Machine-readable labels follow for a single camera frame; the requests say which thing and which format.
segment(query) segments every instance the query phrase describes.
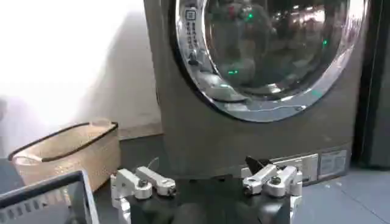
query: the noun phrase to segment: green light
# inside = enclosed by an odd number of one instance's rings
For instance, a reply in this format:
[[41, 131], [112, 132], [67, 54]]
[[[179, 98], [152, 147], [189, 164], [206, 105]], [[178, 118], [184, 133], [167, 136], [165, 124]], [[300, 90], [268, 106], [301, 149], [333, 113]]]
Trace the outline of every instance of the green light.
[[229, 72], [227, 72], [229, 75], [234, 75], [234, 74], [237, 74], [238, 73], [238, 71], [237, 70], [233, 70], [233, 71], [229, 71]]

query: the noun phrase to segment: wicker basket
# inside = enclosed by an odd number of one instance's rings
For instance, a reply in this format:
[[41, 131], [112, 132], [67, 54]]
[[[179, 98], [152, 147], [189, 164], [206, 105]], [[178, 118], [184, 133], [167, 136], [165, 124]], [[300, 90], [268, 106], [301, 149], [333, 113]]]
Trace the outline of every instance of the wicker basket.
[[72, 126], [16, 150], [9, 160], [26, 184], [84, 170], [95, 191], [120, 166], [118, 124]]

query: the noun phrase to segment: gray floor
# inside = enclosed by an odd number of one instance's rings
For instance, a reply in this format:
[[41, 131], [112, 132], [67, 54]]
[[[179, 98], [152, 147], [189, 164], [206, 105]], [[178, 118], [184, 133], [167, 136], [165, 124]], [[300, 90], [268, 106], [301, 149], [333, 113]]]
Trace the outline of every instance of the gray floor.
[[[124, 168], [159, 157], [159, 171], [169, 172], [161, 136], [125, 141], [121, 148]], [[118, 222], [108, 183], [95, 193], [95, 201], [101, 223]], [[390, 224], [390, 172], [352, 169], [346, 177], [305, 187], [294, 223]]]

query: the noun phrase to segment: glass door window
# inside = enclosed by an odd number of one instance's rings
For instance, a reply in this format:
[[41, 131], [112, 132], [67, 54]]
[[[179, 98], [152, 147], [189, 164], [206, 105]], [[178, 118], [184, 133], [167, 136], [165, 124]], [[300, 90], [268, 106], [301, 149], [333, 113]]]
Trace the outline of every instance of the glass door window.
[[364, 0], [178, 0], [178, 49], [219, 110], [277, 121], [308, 108], [337, 80], [364, 13]]

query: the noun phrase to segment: screw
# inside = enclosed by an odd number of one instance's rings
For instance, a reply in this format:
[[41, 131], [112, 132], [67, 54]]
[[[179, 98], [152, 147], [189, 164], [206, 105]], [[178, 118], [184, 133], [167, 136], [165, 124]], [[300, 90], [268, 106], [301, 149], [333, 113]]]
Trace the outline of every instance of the screw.
[[272, 177], [271, 178], [271, 184], [278, 185], [282, 182], [282, 180], [279, 177]]
[[145, 187], [147, 185], [147, 181], [146, 180], [140, 180], [138, 182], [138, 187]]
[[252, 192], [253, 192], [253, 189], [252, 189], [251, 186], [245, 185], [244, 188], [243, 188], [243, 192], [244, 192], [245, 196], [251, 196]]

